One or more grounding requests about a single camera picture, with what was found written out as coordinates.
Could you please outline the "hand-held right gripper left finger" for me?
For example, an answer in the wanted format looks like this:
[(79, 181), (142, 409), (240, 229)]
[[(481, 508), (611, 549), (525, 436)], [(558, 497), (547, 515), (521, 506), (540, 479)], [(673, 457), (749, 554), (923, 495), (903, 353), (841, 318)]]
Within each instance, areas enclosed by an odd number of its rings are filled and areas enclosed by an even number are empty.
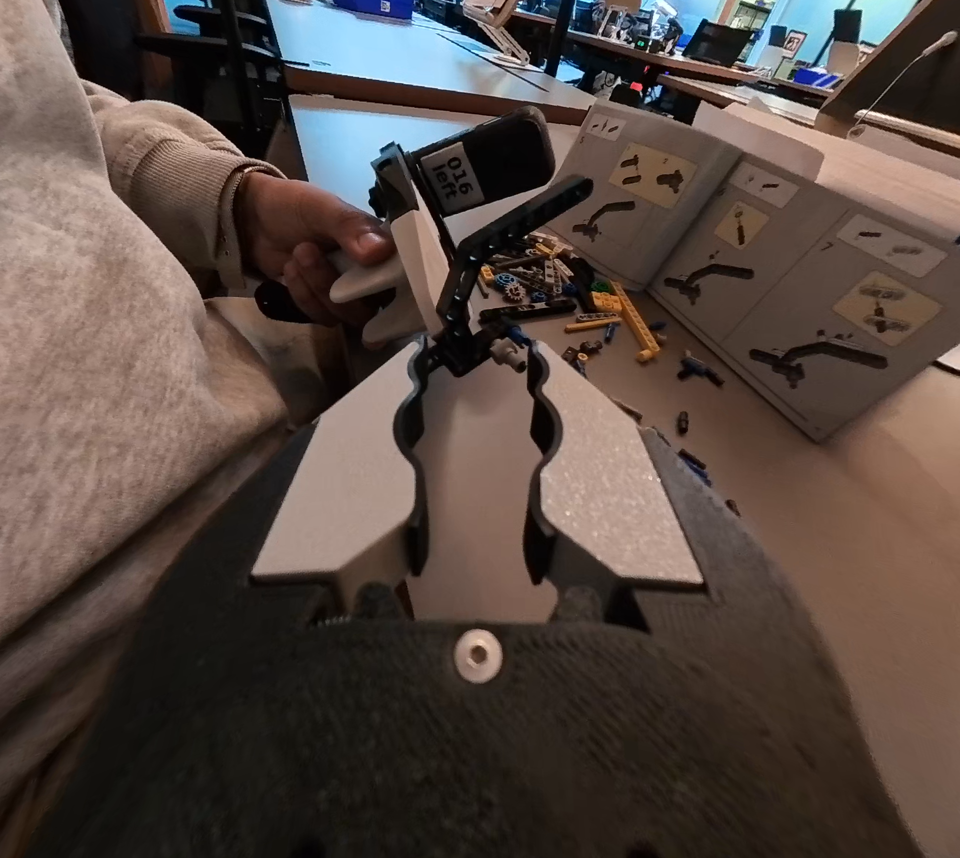
[(317, 420), (251, 570), (259, 584), (319, 583), (349, 608), (361, 588), (420, 576), (429, 555), (429, 349), (408, 342)]

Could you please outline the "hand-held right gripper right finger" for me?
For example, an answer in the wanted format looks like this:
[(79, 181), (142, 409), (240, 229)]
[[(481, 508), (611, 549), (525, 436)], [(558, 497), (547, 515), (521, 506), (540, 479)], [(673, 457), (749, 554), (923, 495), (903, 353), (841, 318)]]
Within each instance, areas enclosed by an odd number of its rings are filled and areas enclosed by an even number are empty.
[(532, 583), (704, 590), (637, 422), (540, 340), (526, 388), (538, 452), (523, 534)]

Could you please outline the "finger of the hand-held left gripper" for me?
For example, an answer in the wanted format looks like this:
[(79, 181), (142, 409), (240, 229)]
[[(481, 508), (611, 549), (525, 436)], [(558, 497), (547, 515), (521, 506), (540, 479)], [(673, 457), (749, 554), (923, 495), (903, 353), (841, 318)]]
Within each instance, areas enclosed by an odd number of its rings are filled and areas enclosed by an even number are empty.
[(390, 232), (423, 330), (437, 339), (445, 327), (438, 306), (450, 271), (438, 230), (416, 206), (393, 219)]
[(410, 288), (399, 288), (386, 305), (366, 322), (362, 330), (362, 343), (365, 348), (380, 348), (427, 330), (428, 323), (414, 292)]

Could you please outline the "black lego beam assembly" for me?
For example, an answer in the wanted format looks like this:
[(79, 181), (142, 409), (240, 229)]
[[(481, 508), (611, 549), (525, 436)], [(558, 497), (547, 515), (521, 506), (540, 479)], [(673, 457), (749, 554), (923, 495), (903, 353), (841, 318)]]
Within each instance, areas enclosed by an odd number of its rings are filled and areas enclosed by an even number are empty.
[(460, 243), (436, 306), (441, 328), (439, 337), (423, 353), (427, 374), (445, 369), (454, 377), (464, 377), (489, 360), (507, 365), (516, 373), (526, 371), (529, 355), (510, 337), (512, 326), (505, 320), (499, 319), (476, 332), (471, 329), (467, 306), (480, 268), (500, 248), (518, 244), (528, 233), (585, 202), (593, 192), (593, 179), (571, 176)]

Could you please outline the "person's left forearm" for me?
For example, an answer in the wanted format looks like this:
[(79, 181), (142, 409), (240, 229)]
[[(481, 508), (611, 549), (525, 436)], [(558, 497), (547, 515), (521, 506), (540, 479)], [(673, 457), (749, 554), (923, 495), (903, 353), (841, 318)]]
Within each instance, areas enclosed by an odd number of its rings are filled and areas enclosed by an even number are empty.
[(247, 175), (285, 179), (245, 156), (197, 114), (160, 100), (130, 101), (81, 80), (111, 187), (190, 273), (216, 273), (245, 290), (248, 272), (234, 219)]

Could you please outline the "pile of mixed lego pieces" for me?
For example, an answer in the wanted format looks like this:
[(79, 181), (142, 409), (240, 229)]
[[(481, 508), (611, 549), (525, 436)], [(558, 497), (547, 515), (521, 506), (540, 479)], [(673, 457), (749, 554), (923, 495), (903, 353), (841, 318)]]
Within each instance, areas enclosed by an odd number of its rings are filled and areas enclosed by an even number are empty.
[[(481, 266), (475, 290), (487, 300), (487, 305), (478, 312), (477, 321), (489, 325), (503, 319), (511, 325), (510, 337), (523, 344), (527, 340), (525, 328), (534, 322), (563, 320), (564, 328), (566, 324), (594, 317), (621, 319), (620, 301), (610, 286), (611, 280), (597, 274), (593, 265), (555, 236), (533, 232), (518, 245), (502, 247)], [(654, 325), (648, 326), (663, 349)], [(568, 347), (600, 340), (607, 348), (620, 333), (632, 336), (637, 357), (639, 344), (622, 320), (619, 325), (565, 335)]]

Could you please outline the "blue black lego connector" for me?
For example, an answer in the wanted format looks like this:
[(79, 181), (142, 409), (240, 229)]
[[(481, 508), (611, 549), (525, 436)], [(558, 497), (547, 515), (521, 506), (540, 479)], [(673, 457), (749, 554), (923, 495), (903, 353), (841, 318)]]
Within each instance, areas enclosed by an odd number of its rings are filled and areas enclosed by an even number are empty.
[(685, 349), (679, 360), (677, 379), (687, 381), (694, 377), (701, 377), (718, 388), (724, 387), (726, 381), (712, 365)]

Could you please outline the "lego instruction booklet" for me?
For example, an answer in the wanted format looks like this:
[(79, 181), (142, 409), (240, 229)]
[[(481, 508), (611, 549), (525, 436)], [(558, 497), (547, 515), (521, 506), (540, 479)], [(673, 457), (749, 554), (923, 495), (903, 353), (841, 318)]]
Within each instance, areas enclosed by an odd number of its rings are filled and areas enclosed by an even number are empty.
[(548, 228), (819, 441), (958, 346), (959, 198), (941, 168), (810, 130), (816, 180), (598, 99), (556, 176), (593, 193)]

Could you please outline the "cluster of blue black pins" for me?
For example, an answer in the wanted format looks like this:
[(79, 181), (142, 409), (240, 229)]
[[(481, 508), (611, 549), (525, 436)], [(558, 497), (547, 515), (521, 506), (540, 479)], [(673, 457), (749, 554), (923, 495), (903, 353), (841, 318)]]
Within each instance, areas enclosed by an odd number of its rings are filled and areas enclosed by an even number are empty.
[[(582, 341), (577, 346), (567, 347), (563, 351), (560, 357), (563, 361), (567, 362), (570, 365), (570, 367), (572, 367), (575, 371), (580, 373), (582, 377), (589, 377), (588, 371), (587, 371), (588, 362), (593, 357), (598, 356), (603, 351), (604, 348), (605, 348), (605, 345), (600, 340)], [(619, 409), (619, 411), (627, 415), (635, 424), (642, 425), (643, 415), (641, 411), (635, 408), (632, 408), (628, 403), (622, 401), (619, 398), (616, 398), (615, 396), (607, 396), (607, 398)], [(679, 436), (677, 434), (676, 427), (675, 427), (677, 415), (674, 419), (674, 434), (678, 438), (684, 438), (689, 433), (685, 436)], [(710, 488), (713, 485), (705, 462), (697, 458), (697, 456), (693, 455), (685, 447), (681, 447), (677, 449), (677, 454), (680, 460), (689, 468), (689, 470), (695, 476), (697, 476), (700, 480), (702, 480), (707, 487)]]

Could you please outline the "wooden edged desk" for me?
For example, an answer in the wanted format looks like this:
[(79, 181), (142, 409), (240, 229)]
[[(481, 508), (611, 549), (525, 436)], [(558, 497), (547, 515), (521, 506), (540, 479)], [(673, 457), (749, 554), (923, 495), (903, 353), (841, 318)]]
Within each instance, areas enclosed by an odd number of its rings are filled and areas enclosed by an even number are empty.
[(497, 116), (538, 108), (579, 126), (594, 97), (536, 71), (508, 70), (429, 26), (337, 7), (265, 0), (284, 83), (293, 94)]

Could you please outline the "cluttered long desk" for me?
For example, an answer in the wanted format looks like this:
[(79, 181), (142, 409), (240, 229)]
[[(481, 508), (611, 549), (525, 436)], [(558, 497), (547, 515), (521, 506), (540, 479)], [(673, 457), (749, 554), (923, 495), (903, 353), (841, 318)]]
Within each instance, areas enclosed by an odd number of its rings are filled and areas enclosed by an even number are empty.
[(561, 55), (585, 61), (584, 76), (592, 84), (602, 72), (617, 75), (628, 83), (654, 84), (661, 75), (666, 75), (668, 84), (687, 80), (707, 84), (730, 86), (750, 85), (772, 92), (781, 97), (820, 108), (834, 94), (831, 88), (797, 84), (776, 78), (763, 78), (757, 73), (702, 60), (685, 57), (670, 57), (664, 53), (651, 53), (644, 49), (602, 36), (568, 31), (565, 33)]

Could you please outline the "black laptop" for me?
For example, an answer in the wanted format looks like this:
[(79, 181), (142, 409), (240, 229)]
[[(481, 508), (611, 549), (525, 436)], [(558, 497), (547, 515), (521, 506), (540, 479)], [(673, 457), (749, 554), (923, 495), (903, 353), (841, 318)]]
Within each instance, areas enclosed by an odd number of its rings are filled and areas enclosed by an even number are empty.
[(733, 67), (749, 51), (755, 32), (702, 19), (681, 51), (687, 60)]

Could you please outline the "white cardboard box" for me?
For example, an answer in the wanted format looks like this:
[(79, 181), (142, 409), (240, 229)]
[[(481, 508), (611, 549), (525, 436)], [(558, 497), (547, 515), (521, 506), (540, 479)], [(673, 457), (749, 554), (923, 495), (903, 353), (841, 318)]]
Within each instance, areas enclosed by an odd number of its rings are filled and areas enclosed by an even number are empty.
[(806, 180), (816, 180), (824, 163), (810, 129), (769, 110), (702, 101), (693, 127)]

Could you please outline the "black office chair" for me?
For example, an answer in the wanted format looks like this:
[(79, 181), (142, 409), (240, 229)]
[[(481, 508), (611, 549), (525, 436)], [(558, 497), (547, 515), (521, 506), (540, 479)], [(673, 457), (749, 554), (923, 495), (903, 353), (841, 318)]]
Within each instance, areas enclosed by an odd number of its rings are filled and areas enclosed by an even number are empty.
[(172, 67), (176, 104), (263, 156), (282, 112), (281, 57), (266, 0), (205, 0), (174, 9), (198, 35), (140, 32), (138, 49)]

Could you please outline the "brown wooden board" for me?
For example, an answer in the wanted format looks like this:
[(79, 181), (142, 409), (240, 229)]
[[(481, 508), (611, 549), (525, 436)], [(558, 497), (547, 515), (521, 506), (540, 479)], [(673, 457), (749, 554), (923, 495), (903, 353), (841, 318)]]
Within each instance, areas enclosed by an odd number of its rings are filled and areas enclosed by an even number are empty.
[(920, 0), (828, 97), (814, 128), (871, 125), (958, 148), (959, 0)]

